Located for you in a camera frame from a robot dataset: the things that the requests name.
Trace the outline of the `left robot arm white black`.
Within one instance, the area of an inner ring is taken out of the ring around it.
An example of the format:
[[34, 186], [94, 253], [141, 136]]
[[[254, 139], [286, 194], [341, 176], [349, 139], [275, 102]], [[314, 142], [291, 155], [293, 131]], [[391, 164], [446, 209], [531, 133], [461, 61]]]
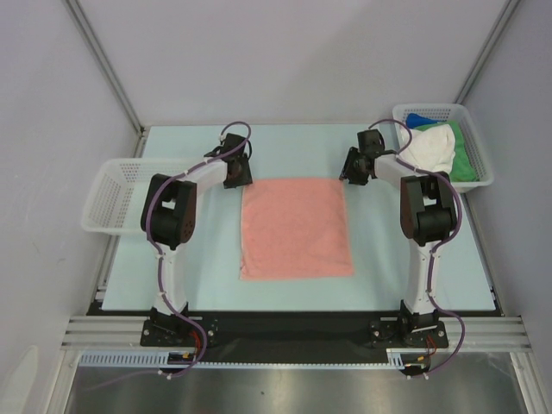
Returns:
[[198, 198], [216, 185], [232, 189], [253, 183], [248, 136], [223, 132], [220, 143], [204, 159], [183, 172], [156, 173], [150, 180], [141, 214], [141, 229], [155, 249], [159, 265], [159, 298], [144, 325], [146, 335], [159, 334], [172, 345], [182, 344], [193, 326], [186, 321], [185, 244], [196, 228]]

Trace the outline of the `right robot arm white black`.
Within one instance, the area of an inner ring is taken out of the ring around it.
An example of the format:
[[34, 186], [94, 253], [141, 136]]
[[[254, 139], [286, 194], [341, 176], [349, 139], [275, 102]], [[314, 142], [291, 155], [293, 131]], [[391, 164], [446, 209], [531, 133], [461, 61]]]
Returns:
[[445, 172], [429, 172], [387, 150], [382, 134], [367, 129], [348, 150], [340, 180], [366, 185], [380, 179], [399, 192], [400, 227], [409, 240], [410, 265], [406, 294], [397, 320], [370, 326], [373, 341], [406, 348], [449, 345], [441, 311], [436, 306], [436, 273], [441, 247], [457, 235], [461, 224], [458, 194]]

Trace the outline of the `pink terry towel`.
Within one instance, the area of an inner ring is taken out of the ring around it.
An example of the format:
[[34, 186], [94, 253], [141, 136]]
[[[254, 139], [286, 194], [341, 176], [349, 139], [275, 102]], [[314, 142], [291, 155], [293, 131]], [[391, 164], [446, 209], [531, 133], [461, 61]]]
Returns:
[[349, 277], [354, 263], [343, 184], [262, 179], [241, 201], [241, 274], [247, 281]]

